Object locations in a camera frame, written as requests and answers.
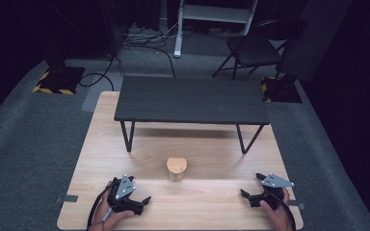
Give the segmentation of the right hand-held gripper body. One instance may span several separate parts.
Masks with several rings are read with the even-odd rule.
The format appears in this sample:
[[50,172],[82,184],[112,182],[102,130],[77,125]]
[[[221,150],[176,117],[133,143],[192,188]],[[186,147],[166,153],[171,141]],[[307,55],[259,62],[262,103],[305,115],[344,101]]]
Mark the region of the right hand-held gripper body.
[[263,193],[251,195],[248,201],[252,207],[259,207],[261,200],[266,201],[273,210],[275,210],[283,199],[282,189],[286,187],[293,188],[295,184],[273,173],[269,173],[264,180],[259,180],[263,187]]

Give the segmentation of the black folding chair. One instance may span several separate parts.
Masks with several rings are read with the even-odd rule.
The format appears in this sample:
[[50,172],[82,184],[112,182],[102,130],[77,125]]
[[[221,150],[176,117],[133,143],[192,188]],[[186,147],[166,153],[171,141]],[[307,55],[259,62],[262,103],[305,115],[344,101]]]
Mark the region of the black folding chair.
[[232,79],[239,68],[251,67],[255,71],[261,66],[281,67],[284,60],[285,45],[299,39],[307,26],[305,19],[268,19],[256,23],[244,36],[230,37],[226,40],[229,55],[214,72],[232,70]]

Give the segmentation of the small wooden cup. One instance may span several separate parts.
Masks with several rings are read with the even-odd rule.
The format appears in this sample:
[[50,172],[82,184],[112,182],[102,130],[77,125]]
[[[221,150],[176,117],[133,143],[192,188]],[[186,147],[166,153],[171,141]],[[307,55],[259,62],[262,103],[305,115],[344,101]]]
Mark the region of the small wooden cup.
[[172,182],[181,181],[188,166],[188,162],[183,157],[170,157],[167,160],[168,178]]

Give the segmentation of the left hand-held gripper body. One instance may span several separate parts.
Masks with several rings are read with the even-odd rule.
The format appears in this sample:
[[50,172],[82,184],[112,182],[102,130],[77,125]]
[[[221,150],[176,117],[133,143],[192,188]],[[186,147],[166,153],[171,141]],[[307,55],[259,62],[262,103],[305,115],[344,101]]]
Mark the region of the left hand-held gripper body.
[[111,209],[115,212],[132,211],[135,215],[140,216],[144,211],[142,202],[130,199],[130,195],[136,190],[127,175],[124,174],[121,178],[115,177],[111,184],[110,193],[107,202]]

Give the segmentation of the person's left hand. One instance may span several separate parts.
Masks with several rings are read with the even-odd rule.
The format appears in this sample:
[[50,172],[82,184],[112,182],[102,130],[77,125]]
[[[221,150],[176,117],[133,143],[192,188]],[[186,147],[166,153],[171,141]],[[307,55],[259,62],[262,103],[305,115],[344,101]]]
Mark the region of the person's left hand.
[[111,210],[107,202],[109,193],[110,191],[107,190],[99,199],[88,231],[113,231],[122,220],[134,216],[134,213],[129,210],[118,213]]

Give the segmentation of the black base with yellow stripes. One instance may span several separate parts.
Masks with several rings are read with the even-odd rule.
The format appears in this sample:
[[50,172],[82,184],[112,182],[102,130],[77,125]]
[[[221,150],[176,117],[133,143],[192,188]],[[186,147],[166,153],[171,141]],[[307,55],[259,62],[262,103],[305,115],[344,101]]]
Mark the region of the black base with yellow stripes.
[[73,95],[76,93],[84,67],[65,66],[60,71],[47,68],[33,88],[33,92]]
[[284,75],[282,78],[264,77],[261,89],[265,102],[301,103],[302,99],[296,89],[297,78]]

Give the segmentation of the person's right hand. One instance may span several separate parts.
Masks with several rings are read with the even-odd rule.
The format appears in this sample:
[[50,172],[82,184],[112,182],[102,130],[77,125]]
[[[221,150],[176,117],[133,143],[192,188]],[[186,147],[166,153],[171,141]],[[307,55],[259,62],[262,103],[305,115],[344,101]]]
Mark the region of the person's right hand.
[[261,200],[259,205],[266,213],[275,231],[295,231],[293,228],[293,221],[287,210],[290,194],[285,188],[282,189],[282,192],[282,204],[279,205],[275,210],[273,210],[271,206],[264,200]]

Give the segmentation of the white metal stand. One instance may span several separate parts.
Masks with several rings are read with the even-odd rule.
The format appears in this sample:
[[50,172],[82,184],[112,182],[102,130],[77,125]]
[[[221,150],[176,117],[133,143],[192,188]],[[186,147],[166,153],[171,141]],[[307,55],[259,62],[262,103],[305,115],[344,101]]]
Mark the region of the white metal stand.
[[189,5],[184,0],[180,0],[173,56],[176,59],[181,57],[184,19],[243,24],[244,34],[246,35],[250,31],[257,4],[258,0],[252,0],[251,6],[248,9],[234,9]]

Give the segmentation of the black shelf with metal legs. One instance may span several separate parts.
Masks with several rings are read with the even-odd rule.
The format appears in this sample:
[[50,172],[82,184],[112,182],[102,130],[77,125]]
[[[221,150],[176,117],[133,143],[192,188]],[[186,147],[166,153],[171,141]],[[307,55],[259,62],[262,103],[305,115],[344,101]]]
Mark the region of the black shelf with metal legs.
[[244,154],[252,144],[242,141],[241,127],[261,131],[270,124],[262,90],[253,82],[167,77],[124,78],[114,120],[127,151],[137,122],[233,124]]

